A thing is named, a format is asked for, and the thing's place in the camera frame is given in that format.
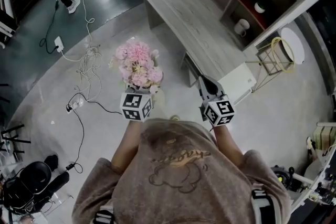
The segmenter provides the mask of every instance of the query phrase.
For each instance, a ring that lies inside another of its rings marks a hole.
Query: white cube
[[[204,115],[209,119],[212,126],[229,123],[235,113],[235,107],[227,97],[220,101],[209,102],[204,111]]]
[[[131,121],[144,121],[153,108],[150,94],[122,93],[120,110],[123,117]]]

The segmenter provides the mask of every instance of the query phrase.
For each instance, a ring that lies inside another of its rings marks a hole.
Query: white mug
[[[246,30],[250,28],[250,24],[248,23],[247,20],[245,19],[240,19],[236,25],[235,25],[235,32],[242,36],[242,37],[245,37],[246,36]]]

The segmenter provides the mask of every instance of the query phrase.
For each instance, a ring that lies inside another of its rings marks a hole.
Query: white shoe
[[[72,14],[76,11],[76,8],[79,6],[80,0],[73,0],[72,5],[70,7],[67,7],[69,14]]]

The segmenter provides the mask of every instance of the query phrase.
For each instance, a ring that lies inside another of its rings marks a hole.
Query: round white tabletop
[[[302,42],[300,40],[300,38],[298,37],[298,35],[290,28],[288,27],[284,27],[281,31],[280,31],[280,36],[282,39],[284,39],[291,47],[293,54],[294,54],[294,59],[293,59],[293,55],[290,51],[290,49],[288,48],[288,46],[286,44],[284,44],[284,48],[285,51],[288,55],[288,57],[294,61],[297,65],[300,65],[303,63],[303,61],[305,60],[304,56],[304,49],[303,49],[303,45]]]

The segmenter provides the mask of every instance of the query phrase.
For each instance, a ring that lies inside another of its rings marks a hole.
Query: sleeve
[[[72,211],[72,223],[89,224],[100,206],[111,199],[121,175],[122,171],[113,167],[109,160],[100,158],[78,194]]]
[[[264,190],[278,200],[282,222],[287,223],[291,213],[289,194],[271,168],[263,161],[261,154],[254,150],[246,152],[240,170],[251,183],[263,184]]]

